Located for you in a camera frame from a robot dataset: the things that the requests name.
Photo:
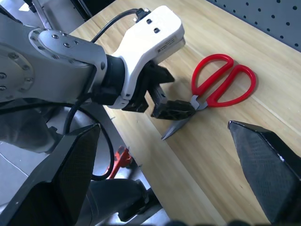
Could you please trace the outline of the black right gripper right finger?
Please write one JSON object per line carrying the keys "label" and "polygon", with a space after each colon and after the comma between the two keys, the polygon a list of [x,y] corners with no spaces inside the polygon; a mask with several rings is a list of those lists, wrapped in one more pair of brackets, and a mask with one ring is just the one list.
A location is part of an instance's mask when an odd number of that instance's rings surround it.
{"label": "black right gripper right finger", "polygon": [[244,176],[270,223],[301,222],[301,158],[273,131],[229,121]]}

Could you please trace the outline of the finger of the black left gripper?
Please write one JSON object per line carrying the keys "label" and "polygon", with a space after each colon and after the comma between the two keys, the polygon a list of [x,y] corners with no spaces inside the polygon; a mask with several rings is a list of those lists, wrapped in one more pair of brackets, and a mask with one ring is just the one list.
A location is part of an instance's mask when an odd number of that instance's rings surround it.
{"label": "finger of the black left gripper", "polygon": [[179,121],[192,116],[196,110],[190,102],[168,100],[159,85],[150,88],[150,96],[154,102],[151,117],[162,120]]}
{"label": "finger of the black left gripper", "polygon": [[151,66],[151,81],[154,84],[171,83],[175,79],[172,74],[165,68],[159,65]]}

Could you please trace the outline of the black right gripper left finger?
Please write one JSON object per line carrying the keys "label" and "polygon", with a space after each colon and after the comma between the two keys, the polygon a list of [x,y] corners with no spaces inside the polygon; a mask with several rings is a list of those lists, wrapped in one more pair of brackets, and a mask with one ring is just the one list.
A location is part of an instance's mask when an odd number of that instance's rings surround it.
{"label": "black right gripper left finger", "polygon": [[65,135],[0,215],[2,226],[73,226],[90,185],[98,124]]}

